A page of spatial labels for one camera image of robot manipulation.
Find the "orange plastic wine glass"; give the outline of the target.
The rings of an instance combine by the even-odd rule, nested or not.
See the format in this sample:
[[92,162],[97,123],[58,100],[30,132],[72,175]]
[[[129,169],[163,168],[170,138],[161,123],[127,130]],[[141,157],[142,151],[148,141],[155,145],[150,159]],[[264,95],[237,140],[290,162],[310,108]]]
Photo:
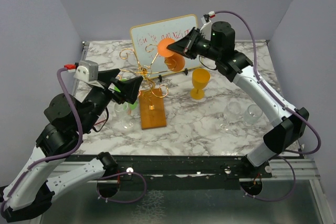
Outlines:
[[164,38],[158,43],[158,53],[164,58],[164,63],[168,69],[173,72],[179,72],[184,69],[184,57],[168,49],[168,45],[175,42],[172,38]]

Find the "green plastic wine glass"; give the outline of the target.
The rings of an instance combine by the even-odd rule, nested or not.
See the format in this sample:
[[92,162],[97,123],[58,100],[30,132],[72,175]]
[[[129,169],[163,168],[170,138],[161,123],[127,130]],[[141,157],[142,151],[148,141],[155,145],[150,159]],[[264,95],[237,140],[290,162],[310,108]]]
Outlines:
[[[122,78],[122,79],[119,79],[119,80],[120,80],[120,81],[126,81],[127,79]],[[116,86],[113,87],[113,90],[118,91],[118,92],[120,91]],[[133,104],[132,104],[132,103],[128,103],[128,105],[129,105],[130,109],[133,111],[133,110],[135,110],[135,109],[137,108],[137,106],[139,105],[139,101],[136,100]]]

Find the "yellow plastic wine glass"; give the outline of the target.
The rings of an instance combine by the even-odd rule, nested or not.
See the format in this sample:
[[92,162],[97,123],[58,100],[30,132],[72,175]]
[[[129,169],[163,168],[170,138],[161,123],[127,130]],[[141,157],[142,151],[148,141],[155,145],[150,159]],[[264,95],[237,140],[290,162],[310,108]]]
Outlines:
[[210,73],[202,68],[195,69],[192,73],[193,89],[190,91],[191,98],[200,100],[204,97],[204,89],[211,78]]

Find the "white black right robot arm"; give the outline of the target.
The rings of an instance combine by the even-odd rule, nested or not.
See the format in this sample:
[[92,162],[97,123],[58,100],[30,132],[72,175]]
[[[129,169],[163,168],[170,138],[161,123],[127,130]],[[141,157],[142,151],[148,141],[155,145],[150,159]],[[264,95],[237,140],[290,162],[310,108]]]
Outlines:
[[297,109],[261,78],[252,61],[235,49],[235,31],[228,22],[213,23],[209,36],[192,28],[167,49],[188,59],[203,56],[213,60],[215,69],[246,92],[272,124],[273,128],[264,135],[263,142],[249,152],[241,164],[246,177],[254,177],[259,173],[260,165],[303,136],[309,112],[305,108]]

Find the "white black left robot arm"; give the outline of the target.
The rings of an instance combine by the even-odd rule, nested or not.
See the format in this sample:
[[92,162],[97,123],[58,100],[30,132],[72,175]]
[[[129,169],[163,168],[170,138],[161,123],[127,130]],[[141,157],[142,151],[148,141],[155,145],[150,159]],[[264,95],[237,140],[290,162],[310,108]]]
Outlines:
[[61,73],[57,78],[63,90],[44,111],[49,124],[36,140],[33,152],[12,183],[1,188],[1,216],[8,222],[34,219],[47,211],[57,197],[76,186],[94,179],[110,179],[118,172],[116,160],[101,152],[79,169],[51,178],[49,175],[74,153],[83,142],[83,135],[95,129],[100,115],[110,102],[133,104],[143,81],[137,76],[126,81],[117,79],[120,69],[99,71],[98,86],[90,85],[83,101],[67,91]]

